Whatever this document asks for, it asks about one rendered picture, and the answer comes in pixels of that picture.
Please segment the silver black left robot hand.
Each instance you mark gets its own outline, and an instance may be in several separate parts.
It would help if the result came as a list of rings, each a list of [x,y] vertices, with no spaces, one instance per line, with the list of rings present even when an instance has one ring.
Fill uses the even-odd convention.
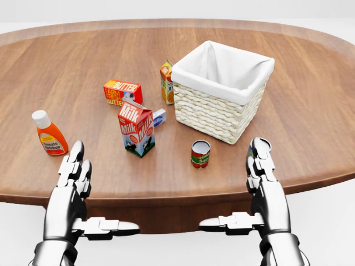
[[[91,192],[92,165],[83,160],[84,144],[78,140],[63,157],[59,180],[53,189],[44,222],[44,239],[66,240],[76,244],[80,236],[89,240],[111,240],[113,236],[138,234],[137,224],[104,217],[87,218],[85,199]]]

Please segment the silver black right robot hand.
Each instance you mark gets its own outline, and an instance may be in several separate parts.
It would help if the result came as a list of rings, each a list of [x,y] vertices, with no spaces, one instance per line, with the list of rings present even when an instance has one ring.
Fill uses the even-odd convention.
[[[248,235],[253,229],[261,237],[270,233],[290,232],[290,214],[281,183],[276,179],[271,153],[262,160],[246,158],[246,186],[252,194],[251,213],[234,212],[230,216],[218,216],[203,220],[199,230],[225,232],[227,235]]]

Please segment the orange tomato ketchup bottle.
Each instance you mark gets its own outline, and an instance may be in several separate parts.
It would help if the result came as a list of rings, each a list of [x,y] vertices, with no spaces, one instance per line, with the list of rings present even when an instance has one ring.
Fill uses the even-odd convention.
[[[68,144],[61,131],[51,122],[44,110],[37,110],[32,114],[37,126],[40,142],[47,154],[51,156],[64,155],[68,152]]]

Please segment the red tomato sauce can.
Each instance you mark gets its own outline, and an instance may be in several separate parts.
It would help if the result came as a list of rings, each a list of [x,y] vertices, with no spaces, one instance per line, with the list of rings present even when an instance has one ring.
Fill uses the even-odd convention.
[[[209,163],[210,144],[205,140],[196,140],[191,146],[191,163],[195,168],[205,168]]]

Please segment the white woven basket with liner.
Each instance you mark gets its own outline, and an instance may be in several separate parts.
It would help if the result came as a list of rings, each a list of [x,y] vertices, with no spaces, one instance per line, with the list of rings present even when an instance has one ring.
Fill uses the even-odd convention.
[[[275,60],[205,41],[172,67],[176,120],[235,144],[256,115]]]

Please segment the red white milk carton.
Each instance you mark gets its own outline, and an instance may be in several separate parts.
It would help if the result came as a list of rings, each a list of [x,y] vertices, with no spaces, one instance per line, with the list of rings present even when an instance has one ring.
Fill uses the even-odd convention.
[[[118,119],[124,146],[142,158],[155,146],[153,112],[130,99],[123,100]]]

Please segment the red butter box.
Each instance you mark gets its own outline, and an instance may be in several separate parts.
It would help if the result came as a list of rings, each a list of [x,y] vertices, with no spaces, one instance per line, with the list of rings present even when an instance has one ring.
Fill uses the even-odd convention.
[[[143,102],[140,84],[121,80],[109,80],[103,86],[103,89],[108,104],[122,106],[124,97],[138,104]]]

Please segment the small blue white box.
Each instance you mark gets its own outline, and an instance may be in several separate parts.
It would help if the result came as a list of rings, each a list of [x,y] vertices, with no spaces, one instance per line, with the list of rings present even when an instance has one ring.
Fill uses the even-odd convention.
[[[153,112],[153,123],[154,127],[164,123],[166,121],[166,111],[165,109],[159,109]]]

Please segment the orange juice carton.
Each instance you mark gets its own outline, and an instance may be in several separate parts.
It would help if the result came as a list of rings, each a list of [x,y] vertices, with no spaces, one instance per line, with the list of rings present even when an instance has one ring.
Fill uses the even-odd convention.
[[[171,80],[172,63],[169,60],[161,66],[161,94],[167,105],[174,103],[174,85]]]

